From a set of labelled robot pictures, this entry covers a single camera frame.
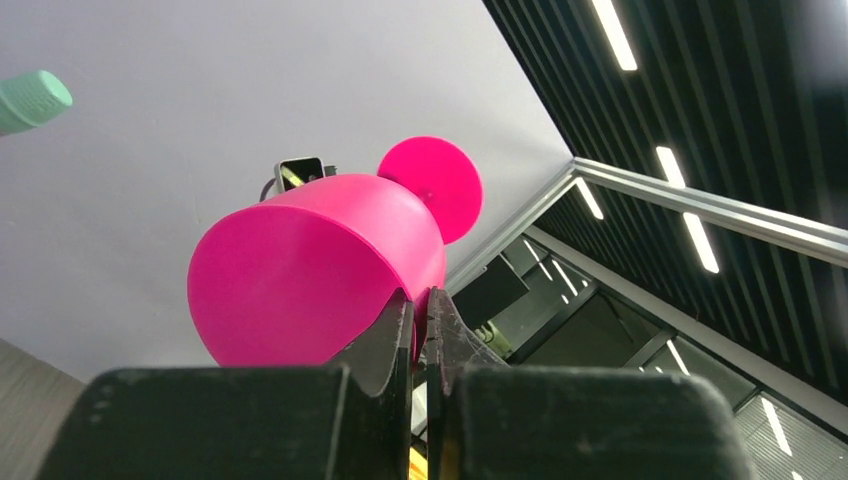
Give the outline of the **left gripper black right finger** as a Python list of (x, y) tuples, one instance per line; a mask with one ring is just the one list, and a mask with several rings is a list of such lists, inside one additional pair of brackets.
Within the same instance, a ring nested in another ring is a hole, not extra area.
[(707, 380), (508, 366), (449, 294), (427, 301), (433, 479), (753, 479), (731, 409)]

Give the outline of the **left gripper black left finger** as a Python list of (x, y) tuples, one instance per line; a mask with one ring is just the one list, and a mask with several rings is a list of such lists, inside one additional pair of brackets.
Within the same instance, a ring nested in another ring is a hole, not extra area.
[(401, 291), (328, 363), (96, 377), (41, 479), (404, 479), (414, 306)]

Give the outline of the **pink wine glass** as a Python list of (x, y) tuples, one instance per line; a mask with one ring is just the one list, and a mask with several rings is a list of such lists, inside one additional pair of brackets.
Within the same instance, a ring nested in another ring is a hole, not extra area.
[(391, 148), (374, 174), (308, 182), (217, 221), (189, 262), (187, 301), (223, 367), (316, 365), (367, 330), (394, 293), (425, 324), (449, 244), (482, 211), (469, 156), (431, 136)]

